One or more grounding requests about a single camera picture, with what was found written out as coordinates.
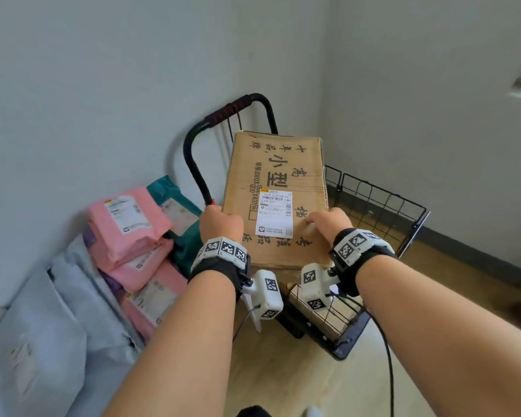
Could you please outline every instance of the forearm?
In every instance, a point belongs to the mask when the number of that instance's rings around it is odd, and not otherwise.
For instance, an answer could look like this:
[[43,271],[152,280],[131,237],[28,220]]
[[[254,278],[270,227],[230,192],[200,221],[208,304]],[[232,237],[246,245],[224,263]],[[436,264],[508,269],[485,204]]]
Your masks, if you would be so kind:
[[387,256],[357,287],[439,416],[521,416],[521,331]]
[[225,275],[195,276],[104,416],[221,416],[235,308],[236,290]]

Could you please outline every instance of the pink package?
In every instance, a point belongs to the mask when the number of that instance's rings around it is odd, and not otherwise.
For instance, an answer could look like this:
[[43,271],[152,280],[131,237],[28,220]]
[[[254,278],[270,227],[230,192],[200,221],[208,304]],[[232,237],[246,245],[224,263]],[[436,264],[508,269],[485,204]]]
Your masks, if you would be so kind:
[[152,251],[172,228],[146,187],[93,203],[88,210],[97,238],[89,252],[104,272]]
[[161,238],[159,243],[160,245],[152,252],[145,253],[126,264],[108,271],[108,275],[122,284],[125,291],[139,291],[151,280],[153,274],[174,247],[172,239]]
[[142,290],[118,298],[122,310],[141,333],[145,343],[151,340],[154,330],[186,286],[187,280],[170,261],[165,260]]

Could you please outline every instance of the beige floor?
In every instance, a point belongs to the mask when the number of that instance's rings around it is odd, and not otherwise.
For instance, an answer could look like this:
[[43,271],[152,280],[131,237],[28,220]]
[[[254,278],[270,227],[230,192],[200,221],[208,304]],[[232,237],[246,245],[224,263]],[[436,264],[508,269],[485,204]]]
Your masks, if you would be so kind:
[[[521,301],[511,287],[443,253],[415,242],[403,261],[498,314]],[[242,305],[236,321],[245,315]],[[434,415],[394,357],[396,416]],[[370,322],[350,356],[334,361],[310,339],[292,338],[277,322],[257,334],[247,322],[236,339],[225,415],[260,404],[274,417],[295,417],[310,405],[326,417],[389,415],[389,379],[381,336]]]

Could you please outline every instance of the small cardboard box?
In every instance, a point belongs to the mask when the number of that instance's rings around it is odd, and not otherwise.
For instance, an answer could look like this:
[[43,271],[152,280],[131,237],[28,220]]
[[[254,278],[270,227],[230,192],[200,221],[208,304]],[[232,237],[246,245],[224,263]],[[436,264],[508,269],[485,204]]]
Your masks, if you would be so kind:
[[[261,189],[292,192],[293,238],[255,234]],[[271,270],[280,284],[298,284],[301,268],[332,265],[330,245],[305,217],[328,210],[322,142],[319,138],[238,132],[226,182],[226,213],[243,217],[243,246],[253,265]]]

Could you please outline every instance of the hand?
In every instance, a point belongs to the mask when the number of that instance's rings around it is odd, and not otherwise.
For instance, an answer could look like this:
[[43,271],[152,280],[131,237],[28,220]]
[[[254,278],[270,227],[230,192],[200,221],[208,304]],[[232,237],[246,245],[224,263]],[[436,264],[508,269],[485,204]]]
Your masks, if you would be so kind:
[[307,222],[313,222],[331,246],[334,245],[334,239],[340,231],[353,228],[349,217],[340,208],[312,212],[307,217]]
[[216,237],[226,237],[241,243],[243,240],[243,218],[234,213],[227,215],[222,212],[222,206],[208,205],[199,217],[201,240]]

